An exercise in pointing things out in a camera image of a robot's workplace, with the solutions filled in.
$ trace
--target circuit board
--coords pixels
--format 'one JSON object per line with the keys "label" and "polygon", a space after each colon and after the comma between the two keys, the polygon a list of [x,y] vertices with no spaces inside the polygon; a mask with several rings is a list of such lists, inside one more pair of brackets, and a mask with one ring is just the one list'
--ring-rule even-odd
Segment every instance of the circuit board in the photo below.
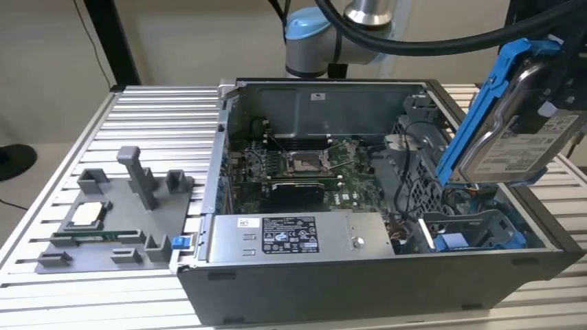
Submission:
{"label": "circuit board", "polygon": [[253,141],[231,153],[235,213],[389,212],[359,140],[331,139],[321,150],[275,144]]}

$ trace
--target black cable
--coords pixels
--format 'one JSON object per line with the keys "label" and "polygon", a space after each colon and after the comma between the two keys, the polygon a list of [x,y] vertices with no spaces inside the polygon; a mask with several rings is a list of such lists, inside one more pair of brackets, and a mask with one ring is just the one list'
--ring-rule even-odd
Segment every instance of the black cable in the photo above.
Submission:
{"label": "black cable", "polygon": [[84,18],[81,17],[81,12],[80,12],[80,8],[77,6],[77,1],[76,0],[72,0],[72,1],[73,1],[73,6],[74,6],[74,11],[77,12],[77,17],[80,18],[80,22],[84,27],[85,35],[88,36],[89,42],[92,43],[94,60],[98,63],[100,71],[101,71],[101,74],[104,75],[104,79],[106,81],[106,88],[110,89],[112,83],[110,83],[110,80],[108,79],[106,72],[104,71],[104,67],[101,66],[98,49],[96,47],[96,43],[93,42],[92,36],[89,34],[88,27],[85,26]]}
{"label": "black cable", "polygon": [[413,124],[428,124],[435,129],[439,130],[440,134],[443,134],[441,129],[432,122],[427,122],[424,120],[416,120],[416,121],[408,123],[408,125],[403,128],[403,131],[401,131],[403,141],[405,143],[407,155],[405,155],[405,160],[403,161],[403,172],[401,172],[401,177],[400,177],[400,185],[399,185],[397,190],[395,191],[395,194],[393,194],[393,207],[395,207],[395,210],[399,212],[400,216],[411,221],[415,221],[415,218],[409,215],[409,211],[408,211],[409,196],[407,197],[405,210],[401,210],[399,207],[399,196],[400,196],[400,192],[404,188],[405,181],[407,181],[407,175],[409,172],[409,144],[407,141],[407,137],[411,136],[415,140],[417,140],[417,137],[413,134],[408,133],[408,129]]}
{"label": "black cable", "polygon": [[265,165],[263,165],[263,158],[260,157],[260,155],[252,151],[252,150],[245,150],[245,153],[252,153],[255,155],[255,157],[259,159],[259,165],[260,165],[260,173],[257,175],[261,175],[264,170],[265,170]]}
{"label": "black cable", "polygon": [[400,214],[400,216],[405,220],[409,220],[409,221],[415,222],[415,218],[408,213],[405,213],[405,211],[403,211],[400,209],[400,206],[399,206],[399,197],[400,197],[401,190],[404,189],[404,184],[405,184],[405,180],[407,180],[407,174],[409,172],[409,144],[407,142],[407,135],[405,135],[408,126],[403,129],[403,141],[405,143],[405,160],[403,161],[403,171],[401,171],[401,177],[400,177],[400,185],[399,185],[397,190],[395,191],[395,194],[393,194],[393,207],[395,207],[395,210],[397,211],[397,213]]}
{"label": "black cable", "polygon": [[5,205],[8,205],[8,206],[12,206],[13,208],[18,208],[18,209],[21,209],[21,210],[24,210],[24,211],[28,211],[28,209],[26,209],[24,206],[20,206],[20,205],[12,204],[12,203],[9,203],[9,202],[6,202],[6,201],[2,201],[1,199],[0,199],[0,203],[5,204]]}
{"label": "black cable", "polygon": [[279,4],[277,0],[268,0],[268,3],[271,4],[275,14],[277,14],[279,20],[281,21],[283,24],[283,10],[281,10],[281,6]]}
{"label": "black cable", "polygon": [[285,4],[283,5],[283,20],[281,20],[281,25],[283,25],[283,42],[287,42],[285,39],[285,29],[287,29],[287,15],[289,14],[289,7],[292,6],[292,0],[285,0]]}
{"label": "black cable", "polygon": [[575,152],[576,145],[577,145],[577,143],[572,143],[571,148],[568,148],[567,155],[565,155],[565,157],[568,159],[571,159],[572,153]]}
{"label": "black cable", "polygon": [[340,16],[329,0],[315,0],[315,2],[327,20],[348,40],[373,52],[401,56],[461,54],[499,46],[536,32],[544,32],[568,21],[569,17],[581,13],[587,5],[587,0],[569,0],[532,18],[476,36],[440,41],[404,42],[381,39],[364,33]]}

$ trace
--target aluminum extrusion table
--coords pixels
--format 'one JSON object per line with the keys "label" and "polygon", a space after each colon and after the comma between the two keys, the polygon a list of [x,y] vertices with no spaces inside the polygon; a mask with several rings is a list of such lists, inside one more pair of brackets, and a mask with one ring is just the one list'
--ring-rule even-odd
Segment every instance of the aluminum extrusion table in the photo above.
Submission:
{"label": "aluminum extrusion table", "polygon": [[[445,85],[467,110],[473,85]],[[199,228],[201,195],[217,116],[216,87],[128,87],[110,93],[54,175],[0,250],[0,328],[176,329],[201,327],[179,280],[168,270],[34,274],[77,195],[76,177],[101,167],[125,174],[116,162],[121,145],[141,148],[155,175],[183,169],[193,176],[184,232]],[[587,250],[587,177],[557,156],[532,192]],[[587,257],[549,281],[525,284],[489,311],[284,324],[256,329],[587,329]]]}

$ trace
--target power supply label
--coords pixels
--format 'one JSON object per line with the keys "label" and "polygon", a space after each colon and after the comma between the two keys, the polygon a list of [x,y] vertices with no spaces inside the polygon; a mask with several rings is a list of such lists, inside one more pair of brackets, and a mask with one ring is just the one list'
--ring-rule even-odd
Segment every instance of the power supply label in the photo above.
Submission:
{"label": "power supply label", "polygon": [[316,218],[263,218],[263,252],[265,254],[320,252]]}

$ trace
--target blue tab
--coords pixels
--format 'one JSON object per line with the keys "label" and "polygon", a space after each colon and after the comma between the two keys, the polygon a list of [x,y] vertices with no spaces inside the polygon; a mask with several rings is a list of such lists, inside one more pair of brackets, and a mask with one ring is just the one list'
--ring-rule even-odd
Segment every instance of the blue tab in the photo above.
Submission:
{"label": "blue tab", "polygon": [[176,236],[172,239],[172,249],[173,250],[185,250],[189,249],[192,245],[192,238],[184,236]]}

